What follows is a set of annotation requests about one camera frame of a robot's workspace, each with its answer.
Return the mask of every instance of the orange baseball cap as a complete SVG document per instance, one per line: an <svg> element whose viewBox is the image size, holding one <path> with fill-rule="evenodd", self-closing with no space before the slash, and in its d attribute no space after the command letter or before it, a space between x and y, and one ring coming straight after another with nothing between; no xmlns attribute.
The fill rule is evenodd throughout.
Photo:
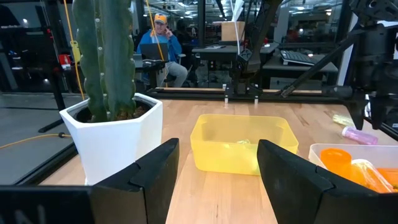
<svg viewBox="0 0 398 224"><path fill-rule="evenodd" d="M155 15L155 22L161 22L163 24L167 23L167 16L165 14L162 13L157 13Z"/></svg>

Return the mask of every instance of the wooden tabletop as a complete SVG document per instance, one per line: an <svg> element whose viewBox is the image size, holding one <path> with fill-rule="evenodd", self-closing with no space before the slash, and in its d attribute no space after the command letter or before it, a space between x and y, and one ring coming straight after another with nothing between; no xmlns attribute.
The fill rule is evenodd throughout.
<svg viewBox="0 0 398 224"><path fill-rule="evenodd" d="M163 100L162 140L180 139L177 183L167 223L277 223L261 178L255 175L204 172L195 167L190 134L201 114L240 114L285 118L299 141L298 155L308 159L311 144L356 144L341 135L343 126L334 123L334 114L348 116L342 105L293 103L229 103L220 101ZM379 144L397 142L382 131L364 131L379 138ZM80 158L74 157L42 182L44 185L82 185L85 175Z"/></svg>

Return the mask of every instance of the cactus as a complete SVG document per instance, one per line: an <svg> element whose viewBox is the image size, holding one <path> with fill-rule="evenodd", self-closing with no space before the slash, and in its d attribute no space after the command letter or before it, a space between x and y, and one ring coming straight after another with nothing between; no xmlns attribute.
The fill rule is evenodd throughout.
<svg viewBox="0 0 398 224"><path fill-rule="evenodd" d="M78 42L83 54L80 66L86 77L85 90L90 97L88 107L93 122L131 119L136 110L130 2L73 2Z"/></svg>

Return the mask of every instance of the clear plastic bag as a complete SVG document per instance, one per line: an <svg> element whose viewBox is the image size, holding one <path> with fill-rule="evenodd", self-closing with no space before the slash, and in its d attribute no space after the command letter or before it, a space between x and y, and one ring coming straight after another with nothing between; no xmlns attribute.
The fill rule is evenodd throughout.
<svg viewBox="0 0 398 224"><path fill-rule="evenodd" d="M366 159L351 161L351 180L379 193L395 192L393 186Z"/></svg>

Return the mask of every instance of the pink bottle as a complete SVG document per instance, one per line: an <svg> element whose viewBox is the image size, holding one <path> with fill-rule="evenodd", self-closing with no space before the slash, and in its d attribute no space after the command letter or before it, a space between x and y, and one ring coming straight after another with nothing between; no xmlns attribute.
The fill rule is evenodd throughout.
<svg viewBox="0 0 398 224"><path fill-rule="evenodd" d="M377 141L379 140L377 137L366 134L362 131L358 131L357 129L347 126L343 129L343 132L341 133L344 137L352 139L354 141L357 141L361 144L367 144L367 145L375 145L377 144Z"/></svg>

